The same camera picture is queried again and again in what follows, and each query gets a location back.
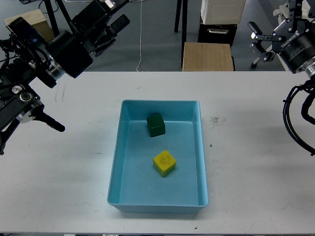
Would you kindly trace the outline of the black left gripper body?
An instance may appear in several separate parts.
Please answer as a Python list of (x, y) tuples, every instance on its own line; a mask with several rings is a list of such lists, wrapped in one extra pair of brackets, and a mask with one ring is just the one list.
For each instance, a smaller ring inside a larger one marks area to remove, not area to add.
[(95, 25), (72, 24), (74, 33), (68, 31), (57, 36), (46, 47), (52, 59), (69, 76), (76, 78), (116, 41), (112, 26), (103, 23)]

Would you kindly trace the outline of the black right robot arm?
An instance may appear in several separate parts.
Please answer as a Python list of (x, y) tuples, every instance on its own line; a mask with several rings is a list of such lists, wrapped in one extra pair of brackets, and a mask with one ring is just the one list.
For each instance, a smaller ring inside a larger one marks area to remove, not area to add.
[(301, 116), (307, 122), (314, 124), (315, 119), (309, 114), (309, 109), (315, 100), (315, 2), (309, 0), (310, 10), (307, 18), (302, 17), (302, 1), (287, 2), (288, 16), (273, 30), (271, 35), (265, 35), (255, 22), (249, 22), (253, 42), (250, 48), (262, 62), (270, 62), (275, 55), (283, 60), (288, 70), (293, 74), (306, 72), (309, 79), (302, 85), (294, 86), (283, 101), (283, 121), (292, 139), (311, 155), (315, 149), (307, 144), (296, 133), (290, 120), (290, 105), (298, 92), (308, 94), (301, 107)]

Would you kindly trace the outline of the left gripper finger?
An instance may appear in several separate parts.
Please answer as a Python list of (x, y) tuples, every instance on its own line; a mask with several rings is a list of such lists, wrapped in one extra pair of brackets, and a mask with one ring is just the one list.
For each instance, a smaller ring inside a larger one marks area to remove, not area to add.
[(93, 0), (70, 21), (70, 24), (76, 31), (90, 29), (101, 21), (108, 21), (128, 2), (128, 0)]
[(123, 14), (111, 25), (107, 26), (95, 41), (96, 50), (94, 51), (94, 56), (99, 57), (104, 51), (111, 47), (116, 42), (118, 33), (129, 24), (129, 18)]

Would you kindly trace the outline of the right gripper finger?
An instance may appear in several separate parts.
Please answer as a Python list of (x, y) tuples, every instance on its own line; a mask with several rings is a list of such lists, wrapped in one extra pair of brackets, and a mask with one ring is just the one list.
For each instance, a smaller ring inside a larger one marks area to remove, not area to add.
[(270, 62), (274, 59), (275, 53), (272, 49), (267, 51), (262, 43), (266, 42), (283, 42), (283, 36), (272, 33), (272, 35), (265, 35), (255, 22), (248, 22), (249, 28), (252, 30), (252, 40), (250, 48), (257, 54), (262, 62)]
[(297, 19), (302, 17), (302, 0), (288, 0), (288, 19), (287, 19), (287, 31), (294, 32), (297, 30)]

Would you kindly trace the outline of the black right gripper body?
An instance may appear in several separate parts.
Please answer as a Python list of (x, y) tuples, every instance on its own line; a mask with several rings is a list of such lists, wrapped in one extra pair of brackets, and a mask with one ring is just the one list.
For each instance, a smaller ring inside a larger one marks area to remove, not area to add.
[(292, 73), (300, 72), (302, 66), (315, 57), (315, 24), (297, 19), (296, 26), (296, 30), (289, 32), (287, 20), (282, 21), (274, 30), (276, 41), (272, 43), (272, 50)]

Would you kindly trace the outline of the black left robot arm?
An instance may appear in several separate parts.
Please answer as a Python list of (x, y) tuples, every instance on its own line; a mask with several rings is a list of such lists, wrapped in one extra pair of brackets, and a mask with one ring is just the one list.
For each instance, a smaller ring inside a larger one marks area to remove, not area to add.
[(8, 25), (10, 37), (0, 42), (4, 60), (0, 68), (0, 147), (19, 124), (41, 121), (57, 131), (65, 127), (44, 113), (44, 104), (30, 87), (39, 79), (53, 88), (64, 74), (78, 77), (116, 41), (118, 33), (129, 23), (126, 15), (115, 21), (111, 17), (125, 6), (124, 0), (94, 0), (71, 18), (62, 1), (56, 2), (70, 30), (60, 32), (50, 1), (45, 7), (54, 39), (44, 37), (23, 17)]

